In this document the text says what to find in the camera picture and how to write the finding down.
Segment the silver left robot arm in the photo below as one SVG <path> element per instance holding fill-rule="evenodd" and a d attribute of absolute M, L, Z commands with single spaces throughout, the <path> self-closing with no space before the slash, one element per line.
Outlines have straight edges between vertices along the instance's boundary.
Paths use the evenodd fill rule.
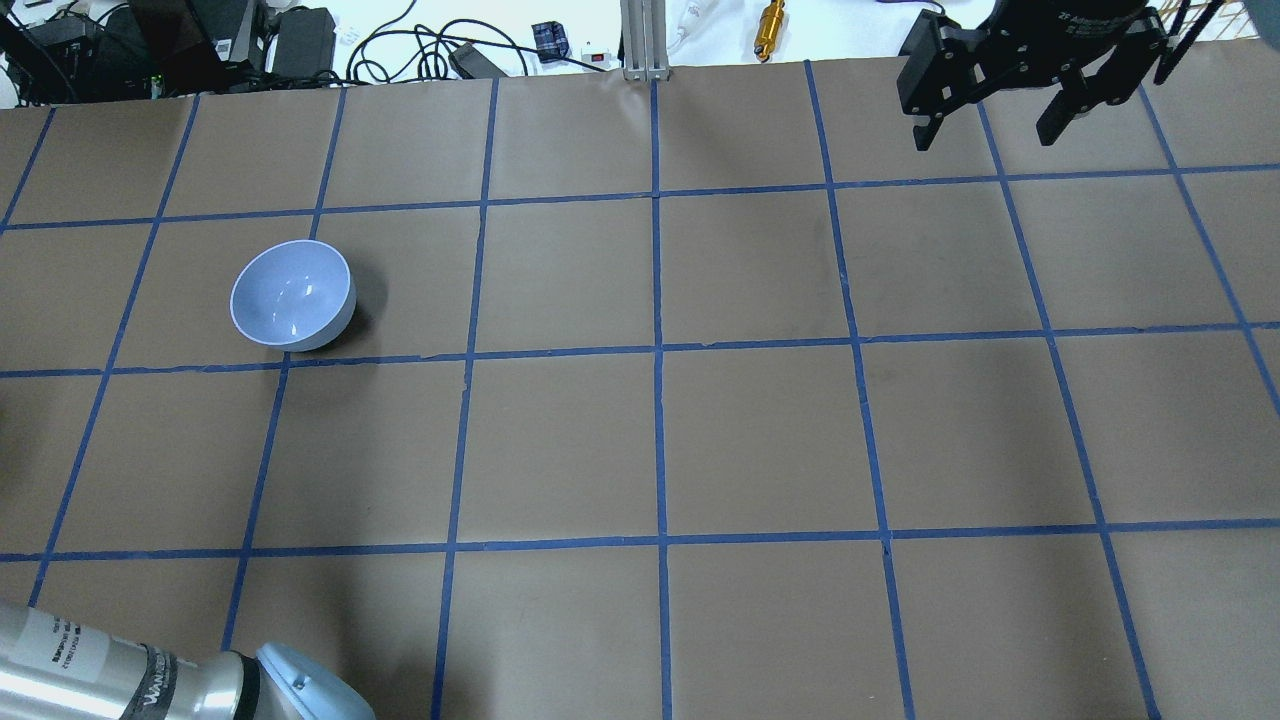
<path fill-rule="evenodd" d="M 370 703 L 298 650 L 202 662 L 8 600 L 4 719 L 372 719 Z"/>

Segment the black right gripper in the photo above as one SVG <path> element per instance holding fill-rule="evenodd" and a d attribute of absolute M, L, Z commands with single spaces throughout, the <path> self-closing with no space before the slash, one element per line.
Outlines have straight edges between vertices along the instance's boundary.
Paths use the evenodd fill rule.
<path fill-rule="evenodd" d="M 1148 73 L 1161 73 L 1171 38 L 1144 1 L 997 1 L 974 28 L 920 12 L 899 54 L 899 105 L 913 118 L 916 151 L 931 149 L 959 108 L 1024 88 L 1057 90 L 1036 123 L 1050 147 L 1078 117 L 1126 102 Z"/>

